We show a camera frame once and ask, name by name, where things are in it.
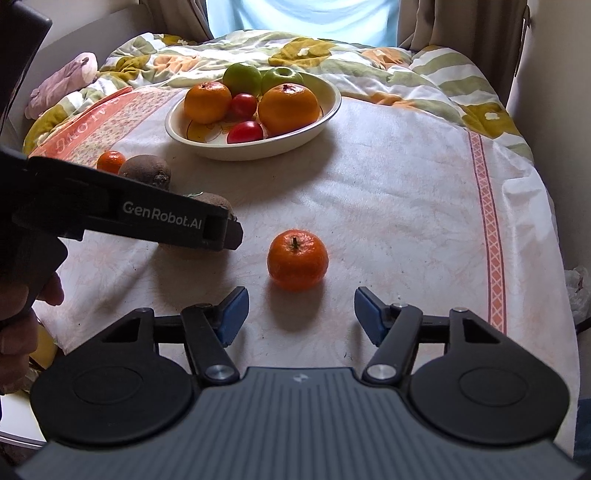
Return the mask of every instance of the green apple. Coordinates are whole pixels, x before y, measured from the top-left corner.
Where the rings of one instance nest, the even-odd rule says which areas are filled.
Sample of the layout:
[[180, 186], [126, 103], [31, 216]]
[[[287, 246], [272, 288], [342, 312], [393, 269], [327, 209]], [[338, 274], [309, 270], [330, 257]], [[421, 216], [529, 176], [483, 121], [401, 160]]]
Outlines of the green apple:
[[284, 83], [297, 83], [305, 86], [304, 79], [298, 72], [288, 67], [275, 67], [262, 76], [261, 93], [264, 95], [268, 90]]
[[222, 83], [230, 89], [233, 97], [239, 93], [256, 97], [261, 93], [261, 72], [248, 63], [234, 63], [226, 69]]

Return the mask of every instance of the bowl rim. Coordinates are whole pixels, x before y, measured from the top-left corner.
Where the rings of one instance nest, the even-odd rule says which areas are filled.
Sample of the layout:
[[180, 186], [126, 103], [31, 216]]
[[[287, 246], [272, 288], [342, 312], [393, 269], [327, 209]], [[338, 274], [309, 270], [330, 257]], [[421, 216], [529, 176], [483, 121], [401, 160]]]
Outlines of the bowl rim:
[[192, 147], [197, 147], [197, 148], [213, 148], [213, 149], [220, 149], [220, 148], [245, 148], [245, 147], [256, 147], [258, 145], [264, 145], [267, 143], [271, 143], [277, 140], [282, 140], [285, 138], [289, 138], [289, 137], [293, 137], [295, 135], [299, 135], [302, 134], [308, 130], [312, 130], [313, 128], [317, 128], [319, 125], [327, 122], [328, 120], [330, 120], [335, 113], [339, 110], [340, 108], [340, 104], [342, 102], [342, 96], [340, 94], [340, 91], [338, 90], [338, 88], [332, 84], [331, 82], [329, 82], [328, 80], [324, 80], [323, 78], [319, 77], [318, 75], [314, 75], [311, 73], [307, 73], [307, 72], [299, 72], [300, 74], [302, 74], [303, 76], [311, 76], [314, 77], [318, 80], [320, 80], [321, 82], [327, 84], [329, 86], [329, 88], [331, 88], [331, 90], [333, 91], [333, 93], [335, 94], [335, 104], [330, 108], [330, 110], [324, 114], [322, 116], [321, 119], [317, 120], [316, 122], [314, 122], [313, 124], [310, 124], [304, 128], [300, 128], [298, 130], [295, 130], [294, 132], [289, 132], [288, 134], [283, 134], [283, 135], [278, 135], [276, 137], [270, 137], [270, 138], [264, 138], [263, 140], [255, 140], [254, 142], [242, 142], [242, 143], [235, 143], [235, 144], [207, 144], [207, 143], [201, 143], [201, 142], [194, 142], [193, 140], [189, 140], [187, 138], [183, 138], [181, 137], [178, 133], [176, 133], [173, 130], [173, 127], [171, 126], [171, 118], [173, 115], [173, 112], [178, 108], [179, 104], [181, 104], [182, 102], [184, 102], [184, 97], [181, 98], [177, 103], [175, 103], [171, 109], [169, 110], [169, 112], [166, 114], [166, 119], [164, 120], [164, 128], [166, 129], [166, 133], [172, 137], [172, 139], [181, 142], [185, 145], [190, 145]]

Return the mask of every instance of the tangerine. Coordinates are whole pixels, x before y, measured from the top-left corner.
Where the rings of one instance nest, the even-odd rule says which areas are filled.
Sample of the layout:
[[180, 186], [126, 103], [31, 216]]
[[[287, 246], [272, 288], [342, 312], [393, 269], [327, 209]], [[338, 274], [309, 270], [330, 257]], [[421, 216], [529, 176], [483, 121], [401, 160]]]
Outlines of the tangerine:
[[258, 106], [258, 116], [270, 135], [283, 135], [318, 120], [321, 110], [314, 93], [296, 83], [268, 90]]
[[192, 87], [185, 96], [185, 115], [198, 124], [207, 125], [223, 119], [232, 101], [228, 87], [221, 82], [205, 82]]
[[288, 230], [275, 237], [267, 255], [269, 275], [285, 290], [300, 291], [322, 280], [329, 255], [322, 240], [304, 230]]
[[117, 152], [117, 150], [108, 150], [96, 161], [96, 169], [108, 171], [109, 173], [117, 175], [121, 165], [124, 163], [125, 157], [121, 152]]

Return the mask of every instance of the fruit bowl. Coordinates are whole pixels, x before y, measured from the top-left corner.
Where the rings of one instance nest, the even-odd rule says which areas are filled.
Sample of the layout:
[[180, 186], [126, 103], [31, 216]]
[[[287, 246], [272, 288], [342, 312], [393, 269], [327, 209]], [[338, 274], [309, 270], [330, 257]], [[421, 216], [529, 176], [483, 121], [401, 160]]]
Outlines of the fruit bowl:
[[228, 128], [223, 122], [203, 125], [202, 141], [187, 139], [190, 120], [183, 111], [184, 98], [168, 113], [165, 120], [167, 133], [177, 142], [193, 147], [197, 155], [224, 161], [256, 160], [285, 153], [312, 140], [326, 126], [340, 107], [340, 92], [330, 82], [314, 75], [300, 72], [304, 84], [316, 95], [322, 109], [321, 117], [311, 125], [294, 132], [265, 138], [254, 142], [227, 144], [225, 137]]

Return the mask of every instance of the plastic bag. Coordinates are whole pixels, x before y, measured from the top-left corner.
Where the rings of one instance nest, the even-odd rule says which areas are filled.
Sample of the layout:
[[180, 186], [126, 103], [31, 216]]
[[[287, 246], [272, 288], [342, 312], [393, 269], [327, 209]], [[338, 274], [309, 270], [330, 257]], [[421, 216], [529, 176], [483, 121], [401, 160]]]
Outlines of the plastic bag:
[[589, 316], [589, 306], [591, 306], [589, 272], [585, 267], [577, 267], [574, 270], [564, 270], [564, 277], [574, 324], [578, 325]]

